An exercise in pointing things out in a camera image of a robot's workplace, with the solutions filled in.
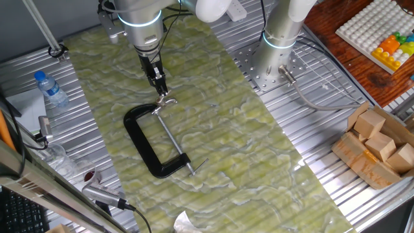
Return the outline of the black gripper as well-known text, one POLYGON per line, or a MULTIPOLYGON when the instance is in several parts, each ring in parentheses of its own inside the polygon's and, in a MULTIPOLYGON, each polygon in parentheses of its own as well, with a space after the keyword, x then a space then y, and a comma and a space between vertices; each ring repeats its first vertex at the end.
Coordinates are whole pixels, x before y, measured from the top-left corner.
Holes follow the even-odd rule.
POLYGON ((138 55, 142 70, 145 72, 149 84, 156 88, 159 96, 168 95, 168 88, 166 85, 166 75, 163 70, 162 60, 158 54, 152 60, 149 57, 138 55))

